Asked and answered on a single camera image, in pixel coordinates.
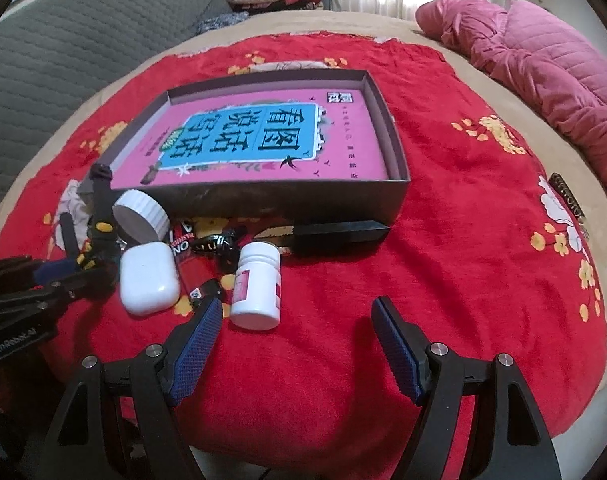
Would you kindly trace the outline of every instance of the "pill bottle label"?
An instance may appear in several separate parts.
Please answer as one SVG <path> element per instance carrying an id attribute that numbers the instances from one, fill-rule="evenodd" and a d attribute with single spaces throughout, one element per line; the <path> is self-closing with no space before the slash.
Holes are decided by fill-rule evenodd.
<path id="1" fill-rule="evenodd" d="M 248 299 L 248 283 L 250 282 L 250 269 L 238 274 L 234 280 L 234 291 L 232 292 L 232 303 L 246 301 Z"/>

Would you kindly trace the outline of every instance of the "white jar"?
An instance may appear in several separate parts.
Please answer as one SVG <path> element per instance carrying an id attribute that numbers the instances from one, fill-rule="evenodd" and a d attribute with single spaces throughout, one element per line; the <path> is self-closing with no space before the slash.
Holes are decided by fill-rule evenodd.
<path id="1" fill-rule="evenodd" d="M 241 249 L 230 320 L 247 330 L 270 330 L 281 320 L 281 254 L 265 242 Z"/>

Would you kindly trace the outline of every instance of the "floral pattern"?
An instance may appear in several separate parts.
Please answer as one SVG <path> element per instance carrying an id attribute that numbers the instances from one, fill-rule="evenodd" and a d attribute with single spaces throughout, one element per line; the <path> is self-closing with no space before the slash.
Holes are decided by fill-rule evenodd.
<path id="1" fill-rule="evenodd" d="M 470 119 L 462 119 L 461 123 L 451 123 L 451 126 L 459 132 L 465 131 L 470 137 L 475 137 L 479 142 L 490 139 L 488 133 L 504 149 L 504 152 L 513 155 L 525 155 L 525 148 L 515 144 L 516 137 L 507 128 L 504 122 L 495 115 L 482 117 L 475 124 Z"/>
<path id="2" fill-rule="evenodd" d="M 552 246 L 555 253 L 561 257 L 570 254 L 580 255 L 578 277 L 581 282 L 581 290 L 587 291 L 588 297 L 586 302 L 579 306 L 579 315 L 582 321 L 586 323 L 590 318 L 589 304 L 592 305 L 595 315 L 597 317 L 601 316 L 601 291 L 596 288 L 595 269 L 590 262 L 573 218 L 542 175 L 539 176 L 538 186 L 544 191 L 540 198 L 541 204 L 552 222 L 543 224 L 542 231 L 544 234 L 534 231 L 530 238 L 530 245 L 539 252 L 544 251 L 548 246 Z"/>
<path id="3" fill-rule="evenodd" d="M 595 271 L 592 265 L 586 260 L 581 260 L 579 279 L 581 280 L 581 288 L 584 290 L 591 286 L 595 286 Z"/>
<path id="4" fill-rule="evenodd" d="M 90 140 L 90 142 L 84 140 L 81 142 L 79 147 L 81 149 L 87 148 L 91 152 L 96 151 L 99 155 L 103 155 L 103 153 L 109 148 L 110 144 L 119 136 L 125 127 L 128 125 L 125 121 L 119 121 L 118 123 L 113 124 L 109 128 L 105 126 L 101 128 L 98 132 L 101 134 L 101 138 L 99 142 L 96 140 Z"/>

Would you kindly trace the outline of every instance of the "pink quilted jacket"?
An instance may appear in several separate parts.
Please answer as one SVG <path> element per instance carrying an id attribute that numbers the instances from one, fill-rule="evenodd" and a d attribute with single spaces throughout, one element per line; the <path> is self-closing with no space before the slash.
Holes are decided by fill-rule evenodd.
<path id="1" fill-rule="evenodd" d="M 607 60 L 586 38 L 523 0 L 509 10 L 487 0 L 436 0 L 416 19 L 567 136 L 607 189 Z"/>

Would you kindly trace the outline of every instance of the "yellow flower print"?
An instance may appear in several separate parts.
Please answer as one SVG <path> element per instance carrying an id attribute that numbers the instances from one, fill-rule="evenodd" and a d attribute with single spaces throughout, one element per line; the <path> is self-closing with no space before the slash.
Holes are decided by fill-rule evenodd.
<path id="1" fill-rule="evenodd" d="M 585 289 L 589 286 L 595 286 L 594 269 L 586 260 L 581 260 L 581 266 L 579 267 L 579 278 L 581 279 L 581 288 Z"/>
<path id="2" fill-rule="evenodd" d="M 220 235 L 228 223 L 227 218 L 192 218 L 194 236 L 203 238 L 210 235 Z"/>
<path id="3" fill-rule="evenodd" d="M 234 288 L 234 278 L 234 274 L 226 274 L 221 277 L 219 283 L 221 283 L 223 290 L 232 290 Z"/>
<path id="4" fill-rule="evenodd" d="M 530 238 L 530 245 L 534 247 L 537 251 L 542 251 L 545 249 L 545 238 L 535 231 L 535 234 L 532 238 Z"/>
<path id="5" fill-rule="evenodd" d="M 486 129 L 490 131 L 496 142 L 504 149 L 504 152 L 512 153 L 514 155 L 526 154 L 524 148 L 514 144 L 507 131 L 506 125 L 497 116 L 491 115 L 490 117 L 482 117 L 479 119 L 479 124 L 485 126 Z"/>
<path id="6" fill-rule="evenodd" d="M 568 240 L 566 239 L 566 235 L 564 233 L 554 235 L 554 239 L 556 240 L 554 250 L 557 251 L 560 256 L 570 254 L 570 250 L 568 249 Z"/>
<path id="7" fill-rule="evenodd" d="M 179 301 L 174 304 L 174 313 L 178 316 L 187 317 L 192 312 L 192 305 L 190 304 L 190 298 L 187 296 L 181 296 Z"/>
<path id="8" fill-rule="evenodd" d="M 587 306 L 582 304 L 579 307 L 579 315 L 581 316 L 581 319 L 583 320 L 584 323 L 587 323 L 587 318 L 589 317 L 590 313 L 587 310 Z"/>
<path id="9" fill-rule="evenodd" d="M 96 146 L 96 150 L 99 152 L 99 155 L 102 155 L 112 144 L 112 142 L 119 136 L 123 130 L 125 130 L 128 123 L 125 121 L 120 121 L 116 124 L 110 126 L 99 139 L 99 144 Z M 93 148 L 93 143 L 90 142 L 90 149 Z"/>

